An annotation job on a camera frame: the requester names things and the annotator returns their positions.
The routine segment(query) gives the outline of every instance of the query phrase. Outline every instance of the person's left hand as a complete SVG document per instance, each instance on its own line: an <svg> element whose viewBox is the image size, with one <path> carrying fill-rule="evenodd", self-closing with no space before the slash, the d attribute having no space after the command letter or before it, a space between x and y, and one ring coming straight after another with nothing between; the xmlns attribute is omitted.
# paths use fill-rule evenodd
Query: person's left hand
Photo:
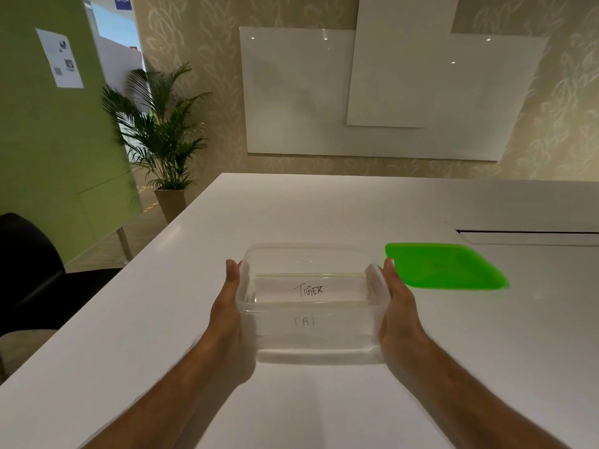
<svg viewBox="0 0 599 449"><path fill-rule="evenodd" d="M226 261L225 284L212 305L210 322L203 336L216 344L220 354L225 357L229 357L241 342L241 314L235 302L240 265L241 262Z"/></svg>

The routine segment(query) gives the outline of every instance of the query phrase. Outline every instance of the tabletop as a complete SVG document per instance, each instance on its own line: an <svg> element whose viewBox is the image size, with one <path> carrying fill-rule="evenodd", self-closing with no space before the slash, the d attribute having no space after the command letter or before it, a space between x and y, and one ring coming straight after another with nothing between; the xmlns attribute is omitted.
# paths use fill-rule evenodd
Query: tabletop
<svg viewBox="0 0 599 449"><path fill-rule="evenodd" d="M251 244L352 244L382 264L388 242L468 244L456 230L599 232L599 183L223 174L0 387L0 447L75 449L129 407L201 335L225 259ZM522 414L599 447L599 248L473 247L511 287L414 289L423 326ZM242 352L178 447L451 447L394 373Z"/></svg>

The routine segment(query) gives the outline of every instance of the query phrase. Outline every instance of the leaf pattern wallpaper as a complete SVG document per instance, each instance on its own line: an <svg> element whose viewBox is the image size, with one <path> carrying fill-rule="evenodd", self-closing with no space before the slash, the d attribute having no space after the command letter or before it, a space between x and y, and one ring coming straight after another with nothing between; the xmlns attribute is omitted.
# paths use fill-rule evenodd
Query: leaf pattern wallpaper
<svg viewBox="0 0 599 449"><path fill-rule="evenodd" d="M198 195L222 172L599 181L599 0L460 0L454 33L548 36L499 162L248 154L240 26L355 29L358 0L133 0L146 63L190 62L184 96L208 148L189 165Z"/></svg>

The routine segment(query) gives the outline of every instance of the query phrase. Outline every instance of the purple sign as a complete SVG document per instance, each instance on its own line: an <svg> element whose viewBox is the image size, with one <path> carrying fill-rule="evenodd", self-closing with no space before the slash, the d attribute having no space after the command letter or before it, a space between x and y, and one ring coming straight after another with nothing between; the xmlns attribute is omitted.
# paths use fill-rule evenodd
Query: purple sign
<svg viewBox="0 0 599 449"><path fill-rule="evenodd" d="M114 0L117 9L122 11L131 11L131 0Z"/></svg>

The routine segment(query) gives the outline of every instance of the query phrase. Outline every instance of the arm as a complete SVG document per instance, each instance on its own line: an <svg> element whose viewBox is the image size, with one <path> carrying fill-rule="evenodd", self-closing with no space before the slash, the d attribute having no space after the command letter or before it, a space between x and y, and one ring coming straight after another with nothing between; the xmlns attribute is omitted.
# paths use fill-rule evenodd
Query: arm
<svg viewBox="0 0 599 449"><path fill-rule="evenodd" d="M226 280L198 343L141 399L84 446L84 449L172 448L198 407L199 392L241 341L235 303L239 265L227 260Z"/></svg>
<svg viewBox="0 0 599 449"><path fill-rule="evenodd" d="M391 258L382 273L391 302L378 334L381 346L414 380L465 449L567 449L493 395L428 337L414 295Z"/></svg>

